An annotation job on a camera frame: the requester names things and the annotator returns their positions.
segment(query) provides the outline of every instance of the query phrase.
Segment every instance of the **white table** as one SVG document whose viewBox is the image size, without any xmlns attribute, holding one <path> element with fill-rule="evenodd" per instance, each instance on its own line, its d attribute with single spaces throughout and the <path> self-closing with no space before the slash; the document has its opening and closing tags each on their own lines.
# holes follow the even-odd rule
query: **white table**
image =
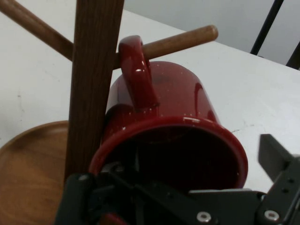
<svg viewBox="0 0 300 225">
<path fill-rule="evenodd" d="M 19 2 L 73 40 L 75 1 Z M 120 38 L 138 34 L 148 43 L 181 32 L 124 11 Z M 272 182 L 257 162 L 259 135 L 273 134 L 291 153 L 300 153 L 300 71 L 217 42 L 160 60 L 199 76 L 222 125 L 245 148 L 245 187 L 267 191 Z M 0 68 L 0 147 L 29 128 L 68 119 L 72 63 L 2 14 Z M 119 75 L 115 70 L 112 81 Z"/>
</svg>

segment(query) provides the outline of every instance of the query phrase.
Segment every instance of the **wood grain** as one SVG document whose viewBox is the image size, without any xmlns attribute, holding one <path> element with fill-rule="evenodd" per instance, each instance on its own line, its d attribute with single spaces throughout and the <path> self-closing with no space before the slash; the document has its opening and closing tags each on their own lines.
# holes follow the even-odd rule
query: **wood grain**
<svg viewBox="0 0 300 225">
<path fill-rule="evenodd" d="M 50 47 L 72 60 L 73 44 L 25 9 L 14 0 L 0 0 L 0 11 L 24 27 L 27 31 L 44 41 Z M 163 55 L 178 52 L 190 47 L 213 41 L 218 37 L 218 30 L 210 25 L 196 30 L 178 34 L 152 43 L 143 45 L 142 50 L 146 59 L 151 60 Z M 119 54 L 115 55 L 113 69 L 120 68 Z"/>
<path fill-rule="evenodd" d="M 184 49 L 195 47 L 213 40 L 218 37 L 218 30 L 214 25 L 198 28 L 167 37 L 142 46 L 145 59 L 151 60 L 163 55 L 175 53 Z M 117 53 L 114 69 L 120 68 L 119 54 Z"/>
<path fill-rule="evenodd" d="M 65 178 L 100 145 L 124 0 L 77 0 Z"/>
<path fill-rule="evenodd" d="M 0 0 L 0 11 L 67 59 L 72 60 L 72 42 L 18 2 L 15 0 Z"/>
<path fill-rule="evenodd" d="M 68 122 L 44 124 L 0 149 L 0 225 L 50 225 L 63 190 Z"/>
</svg>

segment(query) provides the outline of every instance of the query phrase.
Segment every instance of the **black chair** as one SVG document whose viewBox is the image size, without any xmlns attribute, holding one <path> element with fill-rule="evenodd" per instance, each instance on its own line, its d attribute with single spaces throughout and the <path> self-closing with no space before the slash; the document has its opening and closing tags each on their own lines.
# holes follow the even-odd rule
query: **black chair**
<svg viewBox="0 0 300 225">
<path fill-rule="evenodd" d="M 257 39 L 252 47 L 251 54 L 257 55 L 259 50 L 261 49 L 263 42 L 265 38 L 267 37 L 267 34 L 277 16 L 278 11 L 280 10 L 280 7 L 282 5 L 284 0 L 275 0 L 269 14 L 263 23 L 262 29 L 259 32 Z M 293 52 L 292 56 L 290 57 L 288 63 L 288 67 L 294 68 L 294 69 L 299 69 L 300 68 L 300 42 L 297 45 L 295 51 Z"/>
</svg>

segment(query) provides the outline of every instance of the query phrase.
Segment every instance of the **chair leg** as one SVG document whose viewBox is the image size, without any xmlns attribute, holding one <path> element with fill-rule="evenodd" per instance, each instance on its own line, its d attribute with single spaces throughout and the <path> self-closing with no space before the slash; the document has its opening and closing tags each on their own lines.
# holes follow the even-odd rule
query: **chair leg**
<svg viewBox="0 0 300 225">
<path fill-rule="evenodd" d="M 77 0 L 65 178 L 100 145 L 124 0 Z"/>
<path fill-rule="evenodd" d="M 300 42 L 298 43 L 295 51 L 292 53 L 289 61 L 287 62 L 286 66 L 299 69 L 300 68 Z"/>
<path fill-rule="evenodd" d="M 257 55 L 259 50 L 261 49 L 261 46 L 263 45 L 263 42 L 265 40 L 265 38 L 268 35 L 268 32 L 277 16 L 278 11 L 280 10 L 280 7 L 282 5 L 284 0 L 275 0 L 270 11 L 269 14 L 265 20 L 265 22 L 263 23 L 262 29 L 258 34 L 258 37 L 251 49 L 251 54 L 253 55 Z"/>
</svg>

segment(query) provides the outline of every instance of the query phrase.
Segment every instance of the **white wall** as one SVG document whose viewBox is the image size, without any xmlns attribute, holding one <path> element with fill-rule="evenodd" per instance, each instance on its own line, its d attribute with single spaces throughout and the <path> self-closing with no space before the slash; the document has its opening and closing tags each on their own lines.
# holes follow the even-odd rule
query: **white wall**
<svg viewBox="0 0 300 225">
<path fill-rule="evenodd" d="M 125 9 L 182 30 L 214 24 L 218 42 L 250 52 L 274 0 L 126 0 Z M 286 64 L 300 41 L 300 0 L 285 0 L 259 55 Z"/>
</svg>

